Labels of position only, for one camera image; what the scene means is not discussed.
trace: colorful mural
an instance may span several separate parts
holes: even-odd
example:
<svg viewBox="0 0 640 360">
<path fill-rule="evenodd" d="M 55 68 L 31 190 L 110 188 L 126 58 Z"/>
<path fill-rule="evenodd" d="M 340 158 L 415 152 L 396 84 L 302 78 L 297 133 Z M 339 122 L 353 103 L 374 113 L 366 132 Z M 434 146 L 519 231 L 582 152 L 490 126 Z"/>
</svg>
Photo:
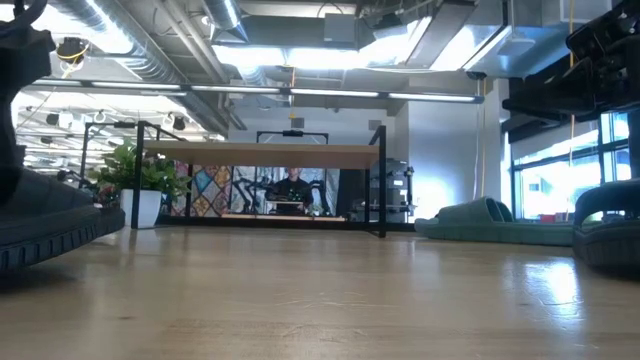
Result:
<svg viewBox="0 0 640 360">
<path fill-rule="evenodd" d="M 186 176 L 187 164 L 176 165 L 178 174 Z M 219 217 L 225 213 L 241 213 L 250 211 L 253 191 L 255 189 L 253 166 L 193 166 L 193 178 L 191 186 L 191 216 L 193 217 Z M 326 171 L 326 198 L 331 213 L 335 213 L 338 196 L 338 183 L 340 170 L 329 169 Z M 258 168 L 258 184 L 277 182 L 286 177 L 285 168 Z M 324 169 L 304 169 L 301 179 L 306 182 L 324 181 Z M 268 213 L 270 208 L 264 202 L 265 190 L 257 187 L 257 209 L 259 213 Z M 318 190 L 313 191 L 314 205 L 322 206 Z M 171 207 L 171 215 L 184 216 L 186 197 L 174 199 Z"/>
</svg>

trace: exposed ductwork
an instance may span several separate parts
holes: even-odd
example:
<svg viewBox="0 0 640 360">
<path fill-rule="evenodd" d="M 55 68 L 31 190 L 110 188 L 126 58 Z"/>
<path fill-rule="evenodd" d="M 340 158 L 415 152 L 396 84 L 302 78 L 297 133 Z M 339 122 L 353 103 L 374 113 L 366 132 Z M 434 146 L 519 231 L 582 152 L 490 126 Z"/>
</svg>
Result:
<svg viewBox="0 0 640 360">
<path fill-rule="evenodd" d="M 205 12 L 211 20 L 212 29 L 226 31 L 242 42 L 249 42 L 247 32 L 240 21 L 240 7 L 234 0 L 203 0 Z M 247 85 L 269 86 L 264 70 L 259 66 L 238 66 L 238 73 Z"/>
<path fill-rule="evenodd" d="M 187 78 L 180 73 L 171 60 L 160 50 L 149 34 L 122 7 L 117 0 L 55 0 L 50 4 L 60 13 L 85 24 L 90 31 L 112 41 L 128 41 L 129 54 L 142 58 L 119 60 L 119 62 L 146 82 L 186 83 Z M 226 134 L 228 123 L 216 109 L 210 107 L 195 93 L 176 97 L 174 100 L 184 106 L 189 115 L 202 127 L 211 132 Z"/>
<path fill-rule="evenodd" d="M 202 0 L 202 2 L 213 27 L 228 32 L 241 42 L 249 42 L 247 32 L 242 26 L 240 8 L 235 0 Z"/>
</svg>

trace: person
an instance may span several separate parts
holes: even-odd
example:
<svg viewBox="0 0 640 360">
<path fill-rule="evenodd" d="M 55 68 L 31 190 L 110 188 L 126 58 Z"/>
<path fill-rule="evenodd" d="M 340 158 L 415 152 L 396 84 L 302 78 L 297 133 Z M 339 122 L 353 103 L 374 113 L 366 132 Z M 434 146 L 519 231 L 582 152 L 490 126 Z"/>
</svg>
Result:
<svg viewBox="0 0 640 360">
<path fill-rule="evenodd" d="M 300 179 L 300 168 L 288 168 L 288 177 L 275 183 L 267 190 L 266 198 L 269 201 L 301 202 L 302 204 L 278 204 L 278 214 L 304 214 L 304 209 L 313 204 L 311 186 Z"/>
</svg>

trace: white wall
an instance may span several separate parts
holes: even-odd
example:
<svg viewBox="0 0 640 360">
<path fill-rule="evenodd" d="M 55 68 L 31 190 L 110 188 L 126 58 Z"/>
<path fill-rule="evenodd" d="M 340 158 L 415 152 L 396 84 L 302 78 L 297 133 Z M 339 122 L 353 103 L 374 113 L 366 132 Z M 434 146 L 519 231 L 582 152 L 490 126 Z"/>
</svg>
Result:
<svg viewBox="0 0 640 360">
<path fill-rule="evenodd" d="M 476 179 L 476 197 L 502 198 L 501 104 L 498 98 L 497 91 L 492 91 L 486 97 L 485 108 L 464 104 L 409 103 L 409 163 L 415 169 L 416 217 L 432 218 L 442 207 L 473 200 Z M 482 127 L 483 111 L 486 111 L 485 132 L 480 134 L 476 151 L 476 136 L 478 126 Z"/>
</svg>

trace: cable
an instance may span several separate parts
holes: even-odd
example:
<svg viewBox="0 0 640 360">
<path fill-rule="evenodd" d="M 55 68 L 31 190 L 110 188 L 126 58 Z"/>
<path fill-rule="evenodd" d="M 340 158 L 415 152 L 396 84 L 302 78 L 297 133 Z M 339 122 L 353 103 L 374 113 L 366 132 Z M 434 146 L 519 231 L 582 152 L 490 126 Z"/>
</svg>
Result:
<svg viewBox="0 0 640 360">
<path fill-rule="evenodd" d="M 575 15 L 575 5 L 576 5 L 576 1 L 575 0 L 570 0 L 569 1 L 569 34 L 573 34 L 573 17 Z M 575 63 L 575 59 L 574 59 L 574 55 L 573 55 L 573 51 L 569 52 L 569 69 L 573 68 L 573 65 Z M 575 136 L 575 129 L 576 129 L 576 115 L 575 114 L 571 114 L 571 137 L 569 140 L 569 171 L 571 171 L 571 168 L 573 166 L 573 137 Z M 569 201 L 570 201 L 570 196 L 567 194 L 567 213 L 565 215 L 565 221 L 569 221 Z"/>
<path fill-rule="evenodd" d="M 482 94 L 487 96 L 487 78 L 482 79 L 482 86 L 484 88 Z M 480 187 L 480 197 L 484 196 L 484 179 L 486 174 L 486 159 L 487 159 L 487 108 L 482 106 L 482 186 Z"/>
<path fill-rule="evenodd" d="M 478 80 L 477 94 L 480 94 L 480 80 Z M 478 196 L 478 159 L 480 157 L 480 104 L 476 105 L 476 161 L 473 167 L 473 200 Z"/>
<path fill-rule="evenodd" d="M 322 11 L 322 9 L 324 9 L 325 6 L 327 6 L 327 4 L 331 4 L 335 6 L 335 8 L 338 9 L 338 11 L 340 11 L 340 14 L 344 14 L 344 11 L 342 11 L 342 9 L 340 9 L 340 6 L 336 5 L 336 3 L 334 3 L 333 1 L 325 1 L 322 4 L 322 6 L 320 6 L 320 9 L 318 9 L 318 13 L 316 14 L 316 17 L 320 17 L 320 12 Z"/>
</svg>

